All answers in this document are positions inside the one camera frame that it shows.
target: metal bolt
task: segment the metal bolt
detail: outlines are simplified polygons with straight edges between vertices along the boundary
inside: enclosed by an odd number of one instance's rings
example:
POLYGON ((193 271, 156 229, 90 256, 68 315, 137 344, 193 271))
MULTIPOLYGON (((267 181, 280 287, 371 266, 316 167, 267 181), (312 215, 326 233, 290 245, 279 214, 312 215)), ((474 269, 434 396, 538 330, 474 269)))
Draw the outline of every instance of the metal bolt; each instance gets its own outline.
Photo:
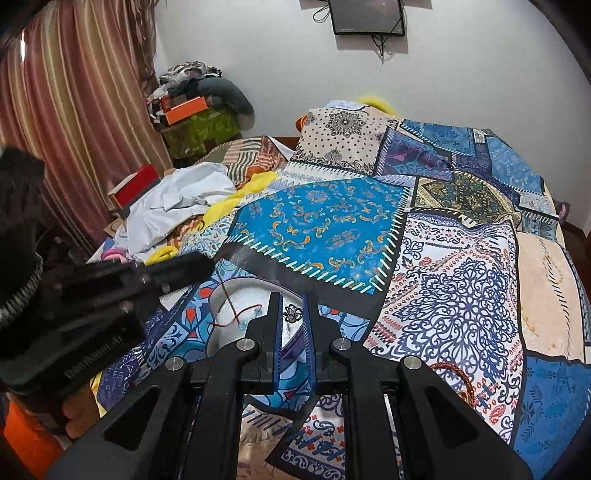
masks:
POLYGON ((166 370, 174 372, 182 368, 183 364, 184 360, 182 358, 180 358, 179 356, 172 356, 165 361, 164 366, 166 367, 166 370))
POLYGON ((248 352, 251 348, 255 347, 255 342, 250 338, 242 338, 236 342, 236 346, 243 352, 248 352))
POLYGON ((134 304, 132 302, 130 302, 129 300, 122 301, 119 304, 119 306, 120 306, 121 310, 125 313, 133 312, 134 308, 135 308, 134 304))
POLYGON ((423 362, 417 356, 410 355, 404 358, 404 366, 409 370, 418 370, 422 364, 423 362))
POLYGON ((349 350, 351 348, 351 340, 349 340, 348 338, 337 338, 334 342, 333 342, 333 347, 335 347, 337 350, 349 350))

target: striped curtain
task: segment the striped curtain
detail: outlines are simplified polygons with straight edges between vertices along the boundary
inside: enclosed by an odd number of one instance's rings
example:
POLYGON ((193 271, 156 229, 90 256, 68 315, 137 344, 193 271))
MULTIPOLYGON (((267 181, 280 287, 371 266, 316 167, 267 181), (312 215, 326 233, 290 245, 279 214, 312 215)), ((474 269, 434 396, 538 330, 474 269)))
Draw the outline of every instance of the striped curtain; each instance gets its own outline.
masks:
POLYGON ((144 103, 157 1, 54 0, 0 63, 0 144, 46 162, 44 215, 87 254, 112 220, 107 192, 171 167, 144 103))

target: red box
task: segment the red box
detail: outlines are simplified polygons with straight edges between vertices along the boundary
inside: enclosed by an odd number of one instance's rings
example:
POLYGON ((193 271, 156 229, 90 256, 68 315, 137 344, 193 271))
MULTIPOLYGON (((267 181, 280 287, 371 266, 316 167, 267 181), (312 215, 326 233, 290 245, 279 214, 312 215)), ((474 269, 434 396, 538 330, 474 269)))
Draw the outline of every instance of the red box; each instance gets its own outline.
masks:
POLYGON ((111 190, 109 198, 118 208, 124 208, 156 180, 158 180, 158 173, 154 166, 152 164, 144 165, 111 190))

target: human hand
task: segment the human hand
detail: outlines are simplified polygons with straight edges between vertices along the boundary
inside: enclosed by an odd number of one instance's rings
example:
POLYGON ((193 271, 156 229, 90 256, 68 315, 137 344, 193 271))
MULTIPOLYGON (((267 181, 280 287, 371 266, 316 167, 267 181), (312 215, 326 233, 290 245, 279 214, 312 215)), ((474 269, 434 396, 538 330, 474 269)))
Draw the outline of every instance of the human hand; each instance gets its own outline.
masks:
POLYGON ((89 384, 83 385, 65 399, 61 409, 70 419, 66 424, 66 433, 73 439, 82 436, 100 419, 99 407, 89 384))

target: bed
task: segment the bed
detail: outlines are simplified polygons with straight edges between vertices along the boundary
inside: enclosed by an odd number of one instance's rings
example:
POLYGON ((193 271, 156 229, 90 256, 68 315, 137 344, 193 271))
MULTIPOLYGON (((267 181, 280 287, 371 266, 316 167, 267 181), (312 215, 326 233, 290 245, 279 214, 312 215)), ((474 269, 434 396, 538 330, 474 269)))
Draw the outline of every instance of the bed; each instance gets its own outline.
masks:
MULTIPOLYGON (((284 294, 284 349, 313 289, 374 355, 448 365, 437 373, 534 478, 559 478, 589 434, 591 327, 544 180, 490 130, 333 105, 310 110, 289 162, 267 152, 278 176, 263 192, 177 238, 216 272, 154 313, 146 341, 103 372, 98 402, 108 410, 170 356, 213 353, 222 282, 241 307, 284 294)), ((211 159, 244 160, 244 142, 211 159)), ((313 395, 305 353, 290 358, 274 395, 245 399, 238 477, 342 479, 342 399, 313 395)))

